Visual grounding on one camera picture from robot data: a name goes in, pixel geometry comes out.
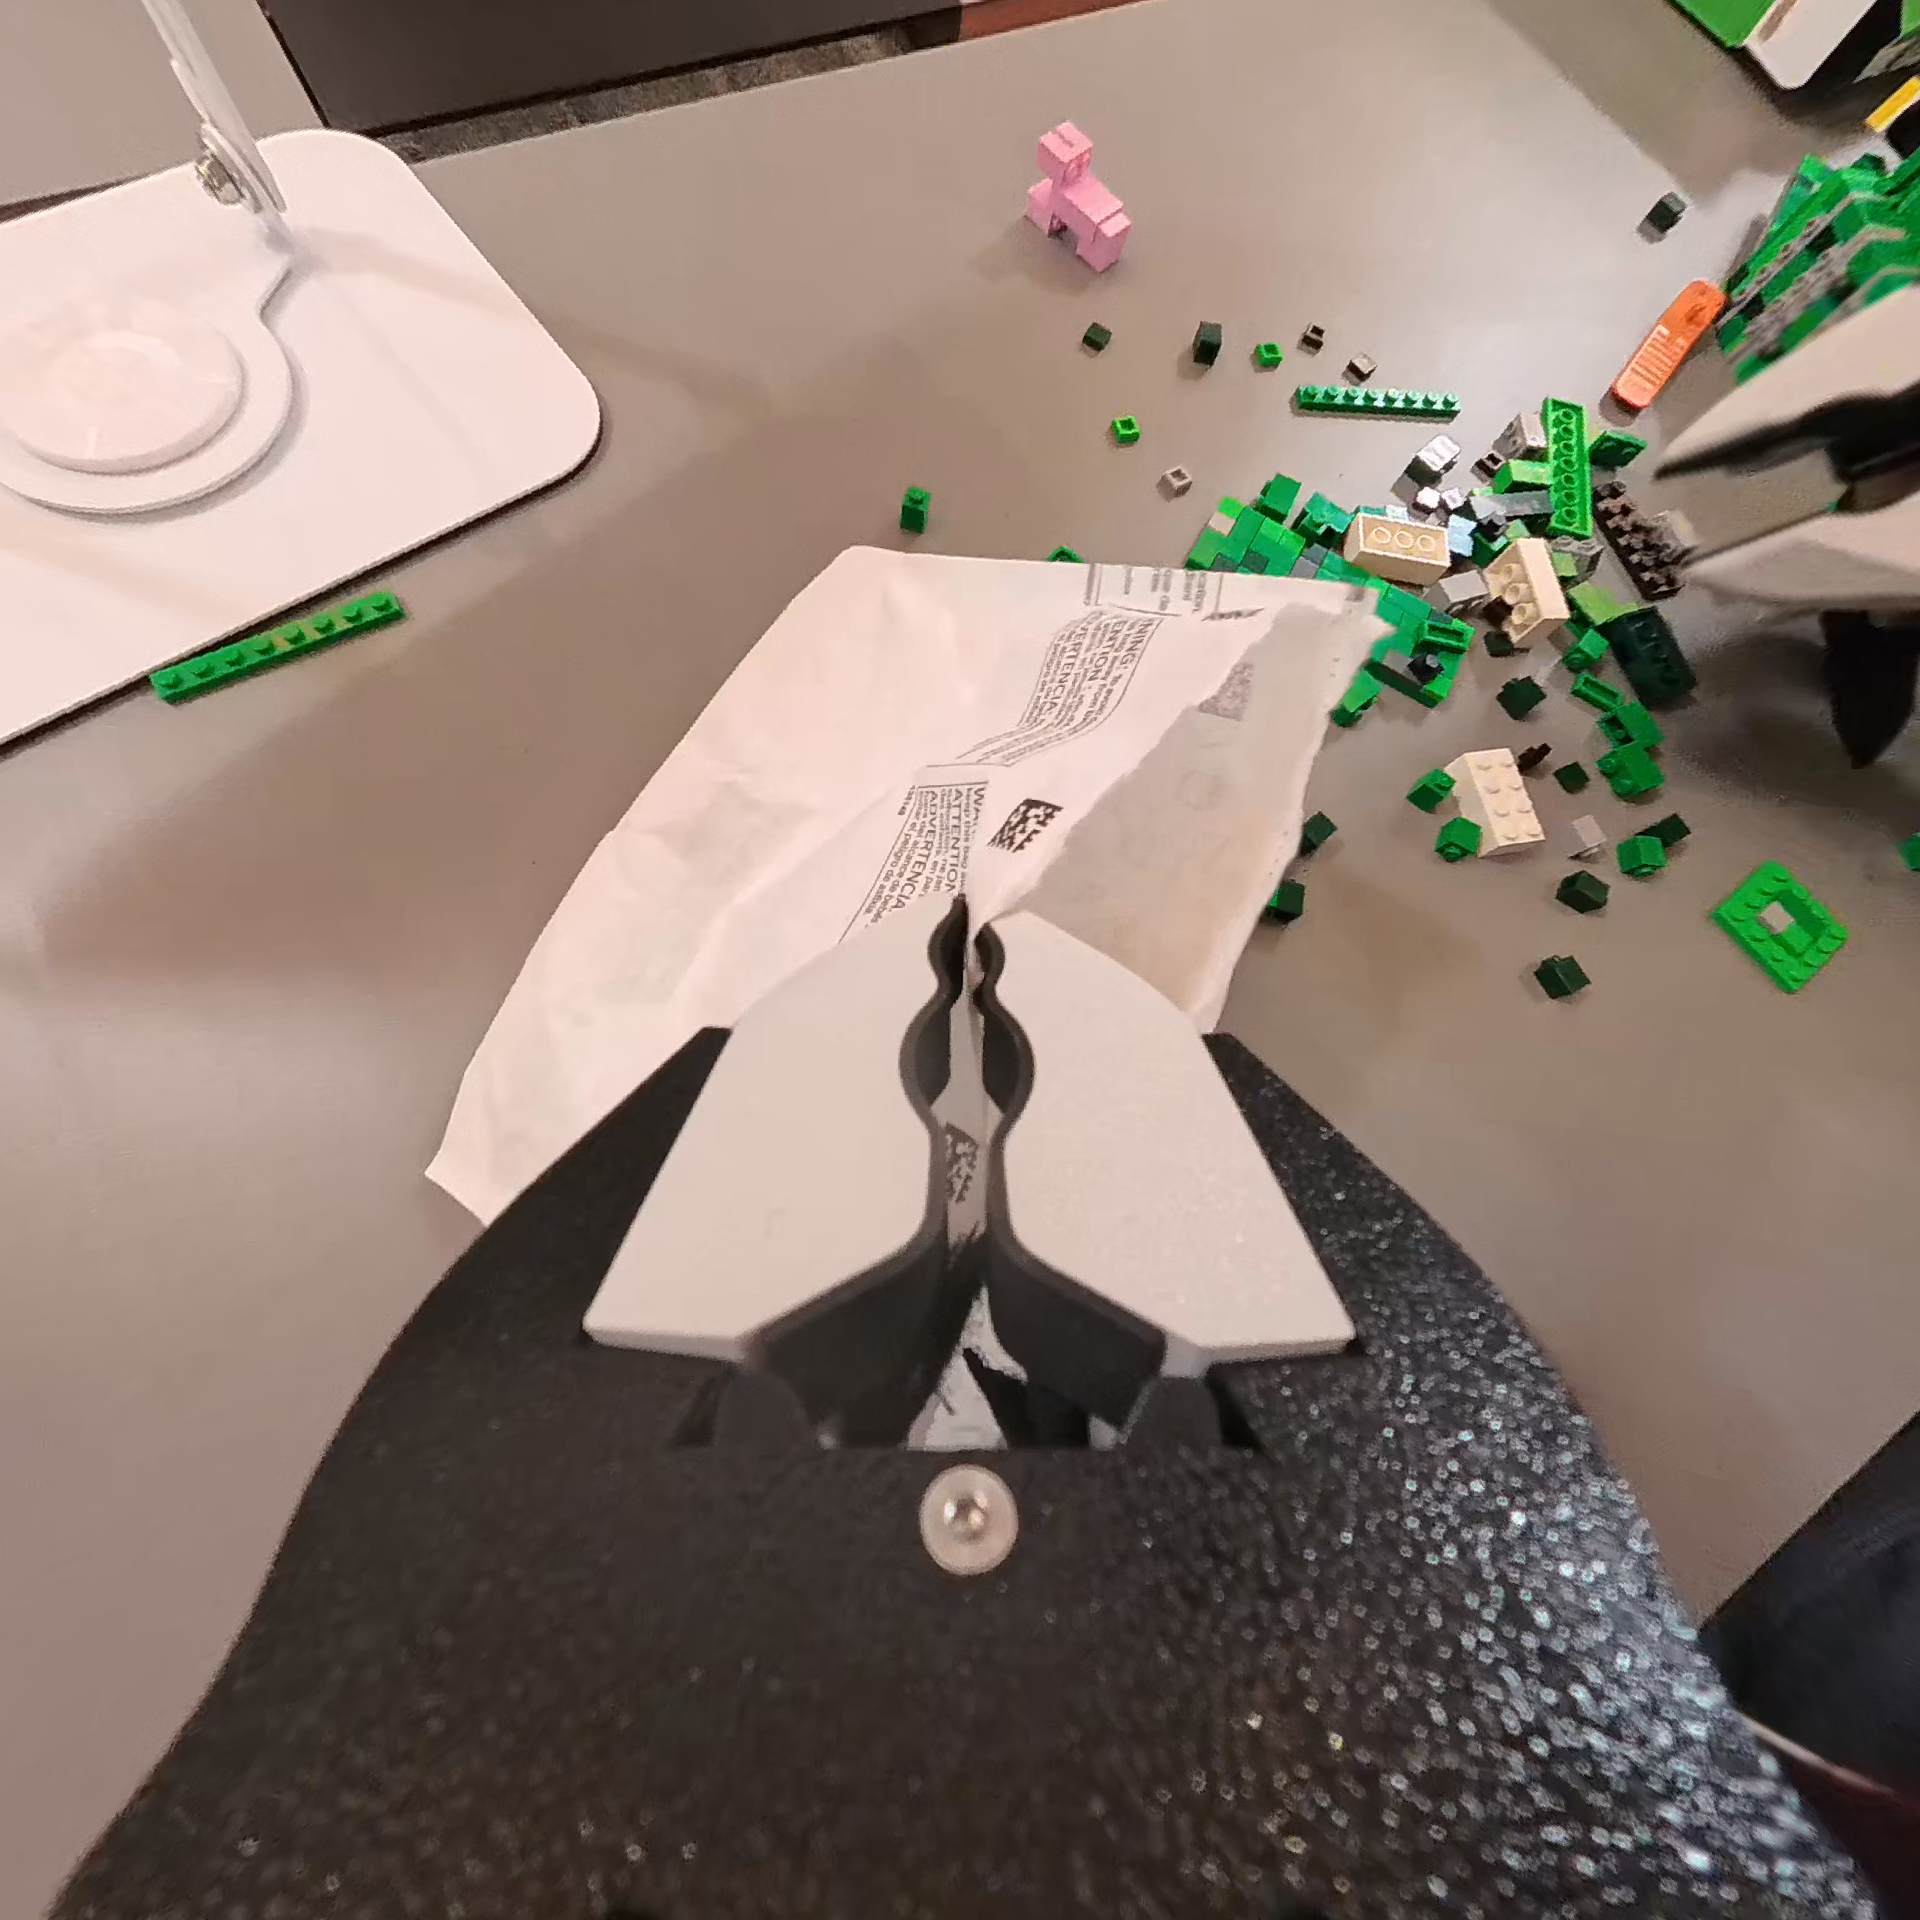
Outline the white paper bag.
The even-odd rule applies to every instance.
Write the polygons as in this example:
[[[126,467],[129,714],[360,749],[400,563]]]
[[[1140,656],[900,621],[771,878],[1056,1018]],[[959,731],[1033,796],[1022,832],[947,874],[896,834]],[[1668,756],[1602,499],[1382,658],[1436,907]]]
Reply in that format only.
[[[1379,590],[844,552],[603,834],[428,1182],[492,1220],[695,1032],[924,898],[1033,912],[1209,1034]]]

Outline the pink pig figure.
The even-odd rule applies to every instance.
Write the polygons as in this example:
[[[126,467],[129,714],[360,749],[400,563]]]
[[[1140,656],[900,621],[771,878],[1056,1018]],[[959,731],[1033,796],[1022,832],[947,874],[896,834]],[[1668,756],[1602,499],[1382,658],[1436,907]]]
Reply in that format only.
[[[1072,122],[1040,136],[1040,178],[1027,188],[1024,218],[1048,238],[1071,235],[1074,257],[1094,273],[1121,262],[1135,221],[1094,169],[1094,139]]]

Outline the green toy box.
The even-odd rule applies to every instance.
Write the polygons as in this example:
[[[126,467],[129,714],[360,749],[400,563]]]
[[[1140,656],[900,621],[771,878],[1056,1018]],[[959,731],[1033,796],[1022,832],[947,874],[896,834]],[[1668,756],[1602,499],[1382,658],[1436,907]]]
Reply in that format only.
[[[1919,62],[1915,3],[1675,3],[1779,92],[1848,90]]]

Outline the green square frame plate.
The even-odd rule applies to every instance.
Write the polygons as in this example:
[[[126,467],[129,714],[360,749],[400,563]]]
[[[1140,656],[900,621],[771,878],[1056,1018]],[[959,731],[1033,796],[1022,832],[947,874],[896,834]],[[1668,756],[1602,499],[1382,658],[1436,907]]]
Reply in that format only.
[[[1810,986],[1852,938],[1788,866],[1771,860],[1715,905],[1712,921],[1788,994]]]

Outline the green mosaic brick plate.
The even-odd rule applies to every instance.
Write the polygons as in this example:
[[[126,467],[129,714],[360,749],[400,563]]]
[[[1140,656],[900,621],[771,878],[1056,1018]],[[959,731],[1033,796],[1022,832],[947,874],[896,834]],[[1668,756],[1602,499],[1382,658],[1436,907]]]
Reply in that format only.
[[[1214,506],[1185,566],[1268,581],[1356,582],[1361,569],[1344,561],[1352,526],[1353,512],[1278,470],[1251,501],[1223,497]]]

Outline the orange brick separator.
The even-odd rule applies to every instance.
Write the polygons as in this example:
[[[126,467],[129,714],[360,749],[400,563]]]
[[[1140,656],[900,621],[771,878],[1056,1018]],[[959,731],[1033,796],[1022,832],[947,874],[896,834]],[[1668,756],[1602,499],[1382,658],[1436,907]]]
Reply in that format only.
[[[1627,414],[1647,412],[1712,332],[1727,293],[1710,280],[1690,282],[1649,326],[1611,382],[1609,396]]]

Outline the bright green holed plate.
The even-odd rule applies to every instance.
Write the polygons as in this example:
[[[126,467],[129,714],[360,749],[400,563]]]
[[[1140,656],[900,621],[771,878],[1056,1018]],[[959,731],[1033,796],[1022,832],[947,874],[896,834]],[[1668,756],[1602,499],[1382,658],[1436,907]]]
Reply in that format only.
[[[1593,538],[1593,451],[1588,412],[1583,402],[1544,398],[1550,538]]]

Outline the grey desk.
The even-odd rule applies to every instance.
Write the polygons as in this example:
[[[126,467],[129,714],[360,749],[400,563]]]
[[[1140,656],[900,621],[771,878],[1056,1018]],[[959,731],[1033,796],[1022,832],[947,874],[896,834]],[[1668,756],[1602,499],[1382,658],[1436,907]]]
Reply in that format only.
[[[1135,221],[1107,273],[1024,218],[1062,122]],[[1667,5],[1160,5],[428,162],[592,380],[592,464],[406,566],[406,632],[6,756],[20,1686],[200,1686],[474,1235],[426,1165],[522,958],[906,483],[938,553],[1151,563],[1278,467],[1376,497],[1403,434],[1296,424],[1236,352],[1185,372],[1191,324],[1322,320],[1329,358],[1457,386],[1482,448],[1599,398],[1857,123]],[[1688,218],[1647,238],[1667,193]],[[1561,942],[1530,862],[1442,874],[1401,825],[1426,740],[1490,708],[1471,685],[1330,742],[1335,843],[1227,1024],[1523,1310],[1705,1613],[1915,1412],[1915,754],[1852,776],[1803,641],[1671,618],[1694,840],[1591,924],[1593,994],[1530,994]],[[1793,994],[1712,921],[1770,860],[1852,931]]]

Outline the cream upturned brick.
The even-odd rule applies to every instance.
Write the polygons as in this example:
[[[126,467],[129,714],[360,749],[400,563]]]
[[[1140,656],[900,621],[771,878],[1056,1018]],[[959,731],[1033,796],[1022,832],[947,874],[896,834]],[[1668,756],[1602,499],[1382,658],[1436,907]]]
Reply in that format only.
[[[1342,538],[1346,565],[1393,586],[1431,587],[1457,566],[1446,526],[1358,512]]]

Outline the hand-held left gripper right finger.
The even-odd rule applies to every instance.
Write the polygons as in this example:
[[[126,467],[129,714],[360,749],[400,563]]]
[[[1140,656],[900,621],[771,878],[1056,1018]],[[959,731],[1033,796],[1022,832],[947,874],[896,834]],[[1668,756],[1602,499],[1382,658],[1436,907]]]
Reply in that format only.
[[[1024,1378],[1121,1433],[1163,1380],[1346,1353],[1353,1317],[1188,1018],[1030,912],[977,953],[988,1302]]]

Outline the person's leg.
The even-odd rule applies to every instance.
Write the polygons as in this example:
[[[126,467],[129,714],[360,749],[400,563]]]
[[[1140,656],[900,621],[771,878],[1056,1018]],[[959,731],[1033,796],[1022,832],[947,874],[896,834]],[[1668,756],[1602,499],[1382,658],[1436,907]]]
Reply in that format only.
[[[1880,1913],[1915,1917],[1915,1489],[1843,1489],[1698,1637]]]

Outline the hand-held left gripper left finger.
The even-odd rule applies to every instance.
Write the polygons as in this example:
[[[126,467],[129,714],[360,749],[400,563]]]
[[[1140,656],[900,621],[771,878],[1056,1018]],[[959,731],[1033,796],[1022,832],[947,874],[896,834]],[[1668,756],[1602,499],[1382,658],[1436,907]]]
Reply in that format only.
[[[779,1380],[851,1433],[938,1347],[970,907],[927,897],[729,1029],[584,1317],[603,1347]]]

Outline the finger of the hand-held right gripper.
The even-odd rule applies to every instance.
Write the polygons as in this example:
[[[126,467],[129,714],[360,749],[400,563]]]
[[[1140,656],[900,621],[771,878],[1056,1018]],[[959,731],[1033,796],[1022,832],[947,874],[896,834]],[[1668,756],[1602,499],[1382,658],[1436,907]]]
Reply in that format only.
[[[1820,454],[1843,483],[1915,464],[1919,289],[1907,285],[1764,369],[1694,420],[1655,473],[1759,473]]]
[[[1915,611],[1919,480],[1683,476],[1671,506],[1696,536],[1688,590],[1785,611]]]

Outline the white studded brick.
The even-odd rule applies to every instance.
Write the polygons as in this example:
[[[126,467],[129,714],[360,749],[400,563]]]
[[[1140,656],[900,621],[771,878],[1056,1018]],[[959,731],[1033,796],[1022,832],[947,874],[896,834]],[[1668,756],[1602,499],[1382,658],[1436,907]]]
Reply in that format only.
[[[1464,753],[1442,765],[1451,802],[1480,830],[1476,857],[1511,857],[1545,845],[1545,827],[1508,747]]]
[[[1566,627],[1569,596],[1545,539],[1530,536],[1505,544],[1482,566],[1482,579],[1482,616],[1514,652],[1528,652]]]

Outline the black studded plate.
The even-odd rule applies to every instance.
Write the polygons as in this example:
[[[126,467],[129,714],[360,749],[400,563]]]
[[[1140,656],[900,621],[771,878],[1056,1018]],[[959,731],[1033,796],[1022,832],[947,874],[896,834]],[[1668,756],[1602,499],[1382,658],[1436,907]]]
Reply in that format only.
[[[1593,483],[1591,515],[1639,598],[1663,603],[1686,590],[1696,552],[1691,522],[1686,515],[1644,512],[1617,470]]]

